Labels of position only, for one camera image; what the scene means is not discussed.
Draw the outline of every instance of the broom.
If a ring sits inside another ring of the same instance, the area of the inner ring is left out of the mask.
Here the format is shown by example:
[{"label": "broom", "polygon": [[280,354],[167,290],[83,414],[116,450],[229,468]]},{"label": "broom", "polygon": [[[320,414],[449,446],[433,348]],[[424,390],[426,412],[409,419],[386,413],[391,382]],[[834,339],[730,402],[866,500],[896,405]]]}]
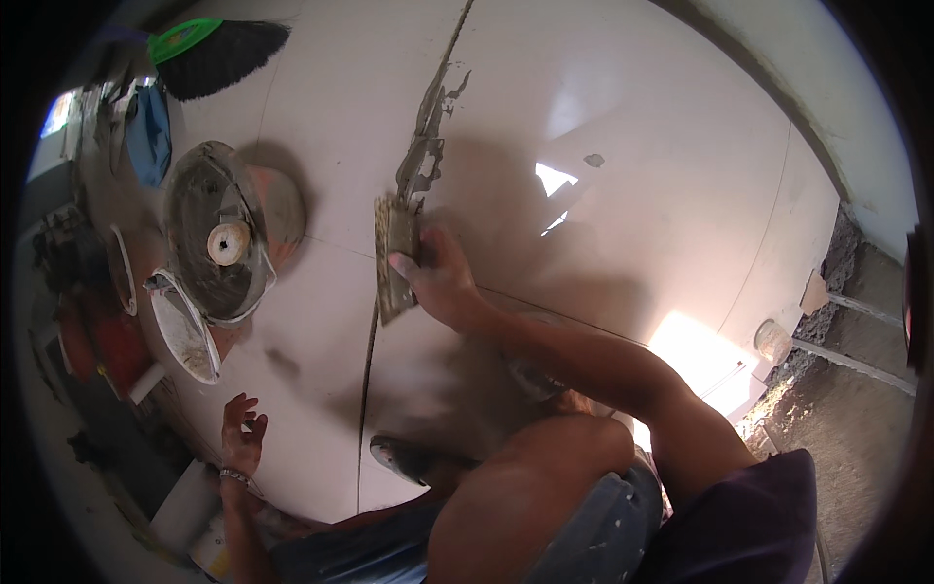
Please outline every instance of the broom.
[{"label": "broom", "polygon": [[149,59],[178,101],[206,97],[266,65],[291,29],[269,21],[194,19],[147,40]]}]

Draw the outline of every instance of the dark shorts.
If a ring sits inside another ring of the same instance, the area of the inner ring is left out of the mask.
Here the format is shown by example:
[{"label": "dark shorts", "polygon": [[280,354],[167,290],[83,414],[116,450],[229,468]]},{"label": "dark shorts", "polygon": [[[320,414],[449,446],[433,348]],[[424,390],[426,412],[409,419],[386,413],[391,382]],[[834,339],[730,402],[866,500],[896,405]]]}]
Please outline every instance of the dark shorts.
[{"label": "dark shorts", "polygon": [[[418,584],[426,574],[428,536],[445,502],[402,511],[347,532],[313,534],[279,544],[271,555],[284,582]],[[641,465],[609,473],[523,579],[625,583],[635,573],[661,523],[661,492]]]}]

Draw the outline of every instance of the bracelet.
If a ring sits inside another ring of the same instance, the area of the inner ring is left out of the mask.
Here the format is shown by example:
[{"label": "bracelet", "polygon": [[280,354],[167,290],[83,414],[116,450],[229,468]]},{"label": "bracelet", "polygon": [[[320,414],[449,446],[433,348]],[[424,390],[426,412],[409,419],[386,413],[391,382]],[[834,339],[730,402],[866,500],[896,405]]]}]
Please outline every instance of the bracelet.
[{"label": "bracelet", "polygon": [[221,469],[220,469],[220,475],[221,475],[222,477],[236,478],[236,479],[239,480],[240,482],[242,482],[242,483],[244,483],[245,485],[249,486],[249,477],[246,476],[246,475],[244,475],[243,473],[241,473],[241,472],[238,471],[238,470],[233,470],[232,468],[221,468]]}]

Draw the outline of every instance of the bucket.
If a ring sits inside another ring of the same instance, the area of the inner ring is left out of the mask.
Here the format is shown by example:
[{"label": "bucket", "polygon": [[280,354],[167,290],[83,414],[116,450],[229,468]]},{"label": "bucket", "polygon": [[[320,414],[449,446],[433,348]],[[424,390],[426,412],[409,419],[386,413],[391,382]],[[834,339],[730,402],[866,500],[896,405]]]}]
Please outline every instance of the bucket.
[{"label": "bucket", "polygon": [[165,198],[167,265],[146,282],[169,350],[217,383],[239,327],[304,237],[304,200],[281,172],[207,141],[182,156]]}]

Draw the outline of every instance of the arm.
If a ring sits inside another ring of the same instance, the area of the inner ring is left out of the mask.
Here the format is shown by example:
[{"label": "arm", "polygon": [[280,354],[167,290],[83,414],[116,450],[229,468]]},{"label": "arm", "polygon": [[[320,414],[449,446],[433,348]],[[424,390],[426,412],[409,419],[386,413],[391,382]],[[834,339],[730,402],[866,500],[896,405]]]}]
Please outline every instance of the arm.
[{"label": "arm", "polygon": [[[260,400],[237,395],[224,407],[224,422],[220,431],[224,468],[252,477],[260,464],[262,437],[269,420],[265,414],[257,418],[248,411]],[[254,420],[252,432],[243,432],[246,420]],[[224,537],[230,554],[231,572],[236,584],[267,584],[279,582],[265,546],[256,531],[249,508],[247,484],[233,477],[220,478],[220,499],[224,510]]]},{"label": "arm", "polygon": [[480,297],[463,252],[449,235],[426,229],[421,239],[431,266],[419,267],[400,253],[389,261],[425,311],[642,421],[652,432],[653,457],[675,507],[729,472],[757,463],[729,422],[651,351],[618,337],[506,314]]}]

